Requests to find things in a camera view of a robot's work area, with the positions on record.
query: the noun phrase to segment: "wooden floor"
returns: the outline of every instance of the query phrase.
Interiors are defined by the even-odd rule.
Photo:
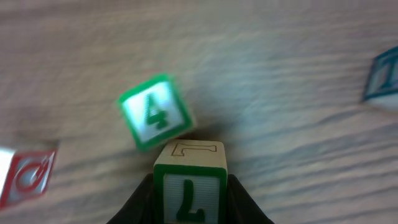
[[[106,223],[152,172],[115,100],[176,77],[228,171],[283,224],[396,224],[398,114],[359,105],[397,0],[3,0],[0,133],[60,140],[2,224]]]

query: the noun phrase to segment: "number 4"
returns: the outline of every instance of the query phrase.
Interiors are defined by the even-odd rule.
[[[168,124],[166,117],[167,112],[163,111],[160,106],[155,101],[155,98],[152,93],[147,95],[146,98],[146,123],[147,125],[156,124],[156,129],[160,130],[162,128],[166,128]]]

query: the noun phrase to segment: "block face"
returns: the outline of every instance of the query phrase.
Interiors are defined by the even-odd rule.
[[[193,187],[191,202],[189,182]],[[200,223],[224,224],[226,183],[223,168],[156,164],[156,223],[195,223],[199,219],[203,220]]]
[[[178,223],[176,214],[183,203],[184,180],[193,182],[193,202],[191,210],[203,209],[206,223],[218,223],[220,199],[220,179],[199,175],[164,175],[164,221]]]
[[[220,167],[227,170],[222,142],[171,140],[155,164]]]
[[[383,108],[398,109],[398,47],[374,59],[363,100]]]
[[[167,75],[159,75],[121,95],[119,107],[138,149],[148,149],[193,127]]]
[[[14,154],[15,151],[5,147],[0,147],[0,198],[3,193],[4,184],[6,183]]]
[[[0,208],[44,194],[55,155],[56,150],[15,154],[0,198]]]

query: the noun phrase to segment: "toy block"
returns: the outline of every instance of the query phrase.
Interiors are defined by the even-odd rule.
[[[56,153],[0,147],[0,209],[45,193]]]
[[[193,117],[166,74],[123,93],[118,103],[140,151],[147,151],[194,127]]]
[[[374,59],[363,100],[372,106],[398,111],[398,47]]]
[[[227,175],[223,143],[170,141],[154,165],[156,223],[224,224]]]

